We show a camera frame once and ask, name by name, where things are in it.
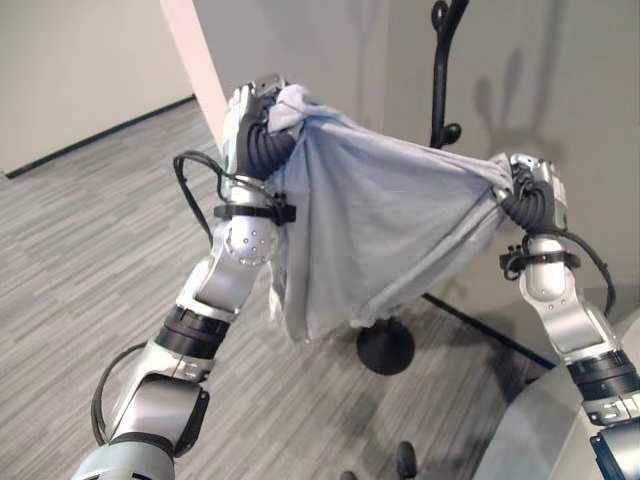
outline robotic arm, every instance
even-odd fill
[[[98,421],[94,417],[102,446],[72,480],[173,480],[174,458],[197,440],[209,402],[204,382],[216,351],[260,268],[277,250],[278,226],[295,221],[295,209],[286,205],[284,195],[272,196],[263,185],[296,143],[288,132],[266,131],[268,108],[284,85],[271,75],[236,89],[225,117],[224,169],[198,152],[174,161],[180,165],[191,159],[216,171],[224,204],[214,214],[223,221],[210,232],[194,209],[207,229],[211,251],[191,272],[159,333],[144,346],[109,424],[101,413]],[[505,277],[519,279],[523,297],[537,311],[580,390],[590,421],[605,427],[591,439],[605,478],[639,478],[640,379],[606,320],[613,289],[605,314],[576,291],[572,269],[579,260],[559,240],[581,239],[566,231],[564,187],[553,165],[526,155],[513,156],[511,164],[514,192],[495,193],[527,235],[521,247],[501,257]],[[178,167],[176,173],[194,208]],[[592,250],[587,253],[597,259]],[[600,267],[609,281],[606,266],[600,262]]]
[[[511,157],[514,193],[497,191],[505,212],[527,232],[523,245],[500,258],[505,278],[519,279],[520,292],[542,320],[551,344],[578,387],[594,425],[591,438],[606,480],[640,478],[640,378],[605,314],[576,291],[572,270],[579,259],[560,238],[579,243],[609,284],[606,265],[567,228],[564,186],[553,165],[523,154]]]
[[[278,76],[264,77],[238,88],[230,100],[226,167],[218,172],[226,179],[222,185],[219,176],[218,188],[225,203],[214,210],[223,221],[210,234],[211,251],[191,272],[160,332],[146,343],[111,422],[94,425],[103,445],[73,480],[172,480],[173,459],[197,440],[209,403],[203,382],[216,351],[261,266],[277,249],[278,225],[295,220],[284,197],[271,196],[262,183],[295,146],[289,133],[266,131],[268,108],[283,86]]]

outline gray cloth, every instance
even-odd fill
[[[269,179],[297,207],[269,296],[291,338],[388,317],[459,272],[499,225],[490,187],[512,187],[505,155],[478,160],[386,137],[288,86],[269,129],[302,121],[289,162]]]

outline round black base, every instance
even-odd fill
[[[358,357],[364,365],[380,375],[395,375],[413,360],[413,335],[397,320],[378,320],[358,335]]]

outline black metal coat rack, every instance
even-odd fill
[[[462,133],[458,123],[445,126],[444,112],[447,98],[447,68],[449,51],[456,28],[462,19],[469,0],[452,0],[451,6],[438,0],[431,10],[431,24],[438,35],[436,55],[433,62],[433,102],[431,104],[431,141],[433,148],[456,143]]]
[[[433,62],[433,103],[431,106],[431,141],[442,148],[458,141],[462,128],[458,123],[445,126],[447,65],[451,41],[469,0],[451,0],[447,5],[438,0],[431,10],[431,24],[438,43]],[[381,375],[394,375],[405,370],[413,360],[415,342],[411,332],[398,320],[378,320],[371,328],[363,328],[357,340],[358,356],[367,368]]]

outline black baseboard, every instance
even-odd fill
[[[111,135],[112,133],[122,130],[123,128],[130,127],[131,125],[135,125],[136,123],[143,122],[151,117],[155,117],[156,115],[160,115],[161,113],[164,113],[176,107],[179,107],[180,105],[189,103],[194,98],[196,98],[195,95],[189,95],[187,98],[183,98],[182,100],[178,100],[177,102],[170,103],[169,105],[160,107],[156,110],[153,110],[152,112],[145,113],[144,115],[140,115],[139,117],[136,117],[132,120],[128,120],[124,123],[116,125],[115,127],[111,127],[105,130],[104,132],[96,133],[95,135],[92,135],[88,138],[85,138],[84,140],[80,140],[79,142],[74,143],[73,145],[69,145],[68,147],[63,148],[62,150],[53,152],[52,154],[47,155],[46,157],[42,157],[34,162],[31,162],[23,167],[20,167],[17,170],[13,170],[11,172],[5,173],[5,176],[7,178],[15,178],[18,175],[22,175],[23,173],[26,173],[29,170],[33,170],[34,168],[39,167],[40,165],[50,162],[51,160],[55,160],[58,157],[61,157],[69,152],[77,150],[78,148],[84,147],[85,145],[95,142],[96,140],[100,140],[101,138],[104,138],[107,135]]]
[[[518,342],[513,341],[512,339],[510,339],[506,335],[503,335],[502,333],[494,330],[493,328],[486,326],[484,323],[480,322],[479,320],[476,320],[473,317],[470,317],[469,315],[467,315],[464,312],[461,312],[457,308],[452,307],[451,305],[449,305],[444,300],[441,300],[441,299],[439,299],[437,297],[434,297],[433,295],[431,295],[429,293],[425,293],[424,295],[422,295],[422,298],[424,298],[425,300],[430,301],[436,307],[444,310],[447,313],[450,313],[454,317],[458,317],[460,320],[462,320],[463,322],[465,322],[469,326],[475,328],[476,330],[484,333],[485,335],[487,335],[489,337],[492,337],[492,338],[495,338],[501,344],[503,344],[503,345],[515,350],[518,353],[521,353],[525,357],[527,357],[530,360],[536,362],[538,365],[540,365],[542,367],[545,367],[545,368],[548,368],[549,370],[556,366],[553,362],[547,360],[546,358],[538,355],[535,352],[532,352],[527,347],[524,347],[524,346],[520,345]]]

